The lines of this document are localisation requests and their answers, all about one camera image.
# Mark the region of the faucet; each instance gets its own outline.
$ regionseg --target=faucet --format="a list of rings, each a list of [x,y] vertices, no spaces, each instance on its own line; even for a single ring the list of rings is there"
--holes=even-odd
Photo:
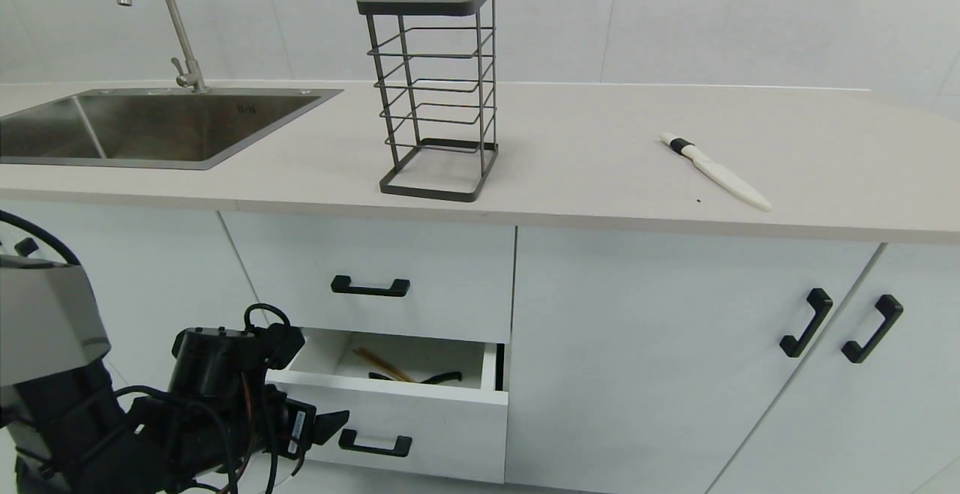
[[[177,85],[182,88],[192,87],[194,92],[206,91],[206,84],[203,83],[203,74],[200,71],[200,63],[193,55],[190,49],[190,41],[186,37],[186,30],[183,29],[183,20],[179,16],[177,0],[164,0],[167,2],[167,10],[170,11],[170,18],[174,22],[174,30],[177,31],[177,39],[183,49],[183,58],[186,61],[186,73],[183,73],[181,62],[176,57],[170,58],[174,67],[177,67],[179,75],[177,76]],[[134,0],[117,0],[117,5],[129,7],[134,4]]]

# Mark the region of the faucet handle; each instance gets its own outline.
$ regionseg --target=faucet handle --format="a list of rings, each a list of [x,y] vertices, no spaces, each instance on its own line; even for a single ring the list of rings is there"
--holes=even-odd
[[[183,75],[183,66],[182,66],[181,62],[179,61],[179,58],[171,57],[171,58],[170,58],[170,63],[173,63],[173,64],[174,64],[174,67],[177,67],[177,71],[178,71],[179,75],[182,76],[182,75]]]

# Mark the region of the floor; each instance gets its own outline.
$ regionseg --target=floor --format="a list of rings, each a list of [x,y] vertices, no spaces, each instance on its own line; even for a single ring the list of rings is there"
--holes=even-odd
[[[260,457],[244,474],[241,494],[260,494],[266,484],[268,460]],[[15,492],[14,446],[6,432],[0,432],[0,492]],[[290,473],[292,463],[281,460],[277,481]],[[213,476],[210,483],[222,484],[223,476]],[[514,484],[483,484],[471,481],[415,476],[351,466],[306,463],[301,473],[281,485],[277,494],[578,494],[572,490],[519,487]],[[960,459],[947,466],[937,477],[927,481],[913,494],[956,494],[960,492]]]

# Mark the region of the drawer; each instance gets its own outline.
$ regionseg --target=drawer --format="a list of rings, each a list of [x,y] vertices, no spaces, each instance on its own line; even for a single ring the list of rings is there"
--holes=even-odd
[[[514,227],[302,214],[223,221],[257,297],[295,325],[510,340]]]
[[[503,483],[507,392],[497,387],[505,346],[322,329],[303,333],[306,344],[297,358],[285,370],[270,371],[267,381],[319,413],[350,412],[343,430],[313,446],[308,459]],[[358,347],[418,382],[450,371],[460,371],[463,381],[369,379],[378,369],[353,353]],[[393,454],[377,453],[384,450]]]

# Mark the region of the wooden chopsticks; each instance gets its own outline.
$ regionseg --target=wooden chopsticks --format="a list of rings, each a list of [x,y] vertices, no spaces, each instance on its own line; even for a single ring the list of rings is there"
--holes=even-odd
[[[373,365],[373,367],[380,368],[380,370],[393,377],[394,380],[411,382],[411,384],[414,384],[413,378],[404,374],[401,369],[398,369],[397,367],[394,367],[394,365],[389,364],[387,361],[382,360],[380,356],[377,356],[377,354],[374,354],[374,352],[367,350],[367,348],[362,346],[359,348],[354,348],[353,353],[356,354],[357,357],[362,358],[362,360],[369,362],[369,364]]]

